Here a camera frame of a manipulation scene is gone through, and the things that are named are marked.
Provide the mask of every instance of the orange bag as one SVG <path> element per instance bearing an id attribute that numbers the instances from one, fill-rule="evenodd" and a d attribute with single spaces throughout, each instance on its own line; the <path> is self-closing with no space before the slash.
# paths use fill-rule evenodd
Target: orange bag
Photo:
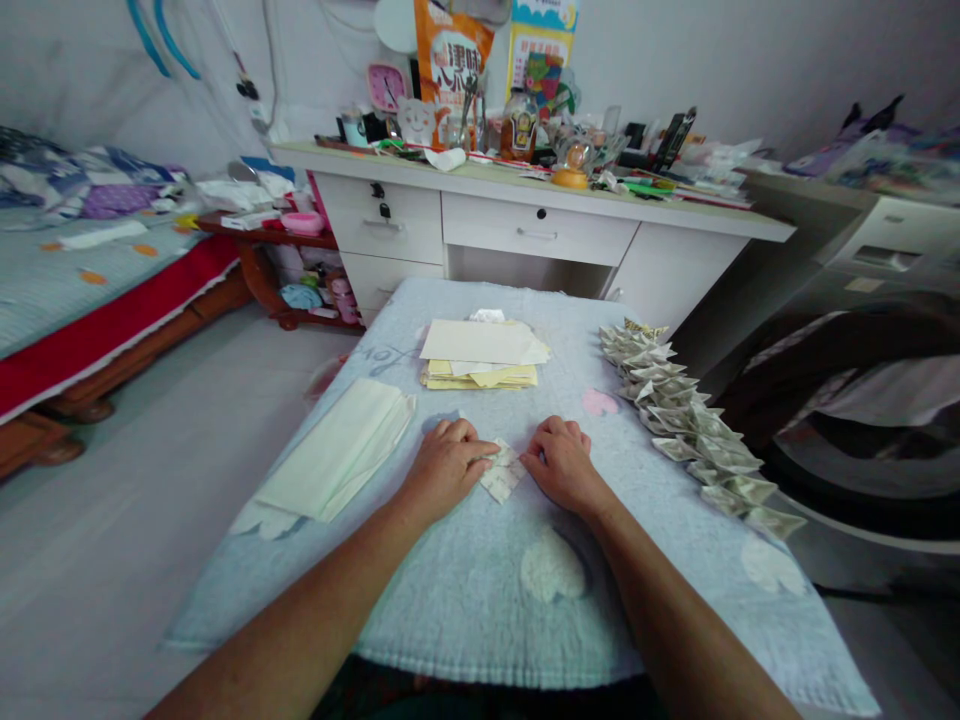
<path id="1" fill-rule="evenodd" d="M 420 94 L 423 102 L 436 105 L 433 144 L 440 147 L 443 119 L 452 115 L 459 120 L 463 114 L 464 83 L 486 67 L 493 31 L 468 15 L 450 15 L 430 0 L 415 0 L 415 8 Z"/>

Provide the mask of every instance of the pink clock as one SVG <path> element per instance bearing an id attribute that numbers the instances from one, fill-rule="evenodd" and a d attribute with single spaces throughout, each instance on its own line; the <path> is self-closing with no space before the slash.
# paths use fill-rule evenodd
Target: pink clock
<path id="1" fill-rule="evenodd" d="M 389 63 L 371 63 L 367 68 L 370 101 L 378 110 L 397 112 L 397 103 L 407 96 L 407 83 L 400 68 Z"/>

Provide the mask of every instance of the desk cabinet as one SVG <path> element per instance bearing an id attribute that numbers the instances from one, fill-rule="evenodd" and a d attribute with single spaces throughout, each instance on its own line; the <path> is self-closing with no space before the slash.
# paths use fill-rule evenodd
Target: desk cabinet
<path id="1" fill-rule="evenodd" d="M 496 166 L 441 173 L 308 143 L 274 152 L 310 172 L 365 322 L 404 278 L 427 276 L 619 300 L 672 331 L 751 238 L 793 232 L 754 213 L 570 191 Z"/>

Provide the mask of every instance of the drawer handle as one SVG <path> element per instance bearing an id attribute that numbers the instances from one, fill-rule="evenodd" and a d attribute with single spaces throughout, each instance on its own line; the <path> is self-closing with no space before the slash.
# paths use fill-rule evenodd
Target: drawer handle
<path id="1" fill-rule="evenodd" d="M 559 237 L 559 233 L 538 233 L 531 232 L 530 230 L 524 230 L 523 228 L 517 228 L 517 235 L 523 235 L 524 237 L 538 238 L 540 240 L 556 240 Z"/>
<path id="2" fill-rule="evenodd" d="M 363 219 L 363 224 L 367 227 L 382 227 L 386 228 L 392 232 L 400 232 L 403 230 L 403 223 L 392 223 L 384 220 L 367 220 Z"/>

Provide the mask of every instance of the white wall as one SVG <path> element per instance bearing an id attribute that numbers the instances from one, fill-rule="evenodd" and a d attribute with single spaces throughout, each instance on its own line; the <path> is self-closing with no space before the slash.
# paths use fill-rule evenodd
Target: white wall
<path id="1" fill-rule="evenodd" d="M 220 0 L 251 76 L 270 100 L 260 0 Z M 366 64 L 391 54 L 369 32 L 372 0 L 271 0 L 281 63 L 281 122 L 292 138 L 332 132 L 366 98 Z M 206 0 L 167 0 L 173 32 L 204 74 L 157 73 L 117 0 L 6 0 L 0 123 L 69 145 L 112 142 L 147 159 L 214 171 L 263 154 L 233 89 L 235 69 Z M 144 14 L 152 2 L 142 0 Z M 860 100 L 906 92 L 900 118 L 960 122 L 956 0 L 582 0 L 573 66 L 586 109 L 621 121 L 667 120 L 696 104 L 695 129 L 730 142 L 762 136 L 792 158 L 828 141 Z M 491 103 L 506 82 L 509 26 L 497 35 Z"/>

